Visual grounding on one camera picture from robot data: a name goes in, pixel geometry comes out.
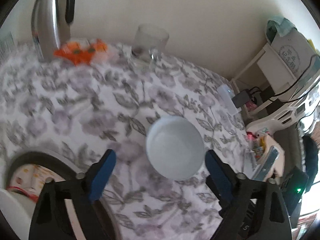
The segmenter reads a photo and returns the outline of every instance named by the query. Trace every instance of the drinking glass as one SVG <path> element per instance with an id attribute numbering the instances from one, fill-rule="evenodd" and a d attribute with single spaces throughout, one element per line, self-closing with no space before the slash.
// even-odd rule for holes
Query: drinking glass
<path id="1" fill-rule="evenodd" d="M 131 61 L 137 69 L 149 68 L 166 46 L 169 34 L 152 24 L 140 24 L 131 49 Z"/>

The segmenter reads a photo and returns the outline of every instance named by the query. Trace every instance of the white bowl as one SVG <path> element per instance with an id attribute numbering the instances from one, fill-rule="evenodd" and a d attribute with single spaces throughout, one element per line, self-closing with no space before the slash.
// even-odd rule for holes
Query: white bowl
<path id="1" fill-rule="evenodd" d="M 156 121 L 148 131 L 146 147 L 152 166 L 168 179 L 189 179 L 204 162 L 201 135 L 183 117 L 165 116 Z"/>

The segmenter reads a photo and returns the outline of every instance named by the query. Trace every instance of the floral tablecloth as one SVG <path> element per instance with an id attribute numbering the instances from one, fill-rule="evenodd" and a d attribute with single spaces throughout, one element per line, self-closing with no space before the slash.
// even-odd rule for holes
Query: floral tablecloth
<path id="1" fill-rule="evenodd" d="M 123 239 L 209 239 L 221 217 L 207 169 L 166 179 L 148 162 L 145 140 L 161 116 L 184 116 L 207 149 L 243 171 L 250 161 L 243 121 L 227 113 L 216 91 L 228 81 L 166 55 L 153 72 L 136 74 L 129 46 L 109 48 L 116 53 L 107 61 L 77 67 L 62 59 L 41 64 L 31 44 L 11 53 L 0 68 L 2 169 L 15 152 L 45 147 L 86 170 L 112 148 L 117 163 L 104 198 Z"/>

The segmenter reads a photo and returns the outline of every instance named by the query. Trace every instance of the power adapter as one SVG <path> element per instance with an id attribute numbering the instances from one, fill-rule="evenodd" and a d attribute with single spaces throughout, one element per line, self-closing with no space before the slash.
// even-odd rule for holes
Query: power adapter
<path id="1" fill-rule="evenodd" d="M 232 98 L 232 102 L 235 104 L 236 108 L 239 108 L 251 100 L 251 93 L 249 89 L 242 90 L 239 94 L 236 94 Z"/>

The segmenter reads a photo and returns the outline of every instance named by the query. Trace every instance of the thermos handle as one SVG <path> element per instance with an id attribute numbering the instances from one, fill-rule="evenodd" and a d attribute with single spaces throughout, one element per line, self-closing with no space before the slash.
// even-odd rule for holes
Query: thermos handle
<path id="1" fill-rule="evenodd" d="M 73 17 L 75 15 L 75 1 L 76 0 L 67 0 L 67 7 L 66 7 L 66 22 L 71 24 L 73 22 Z"/>

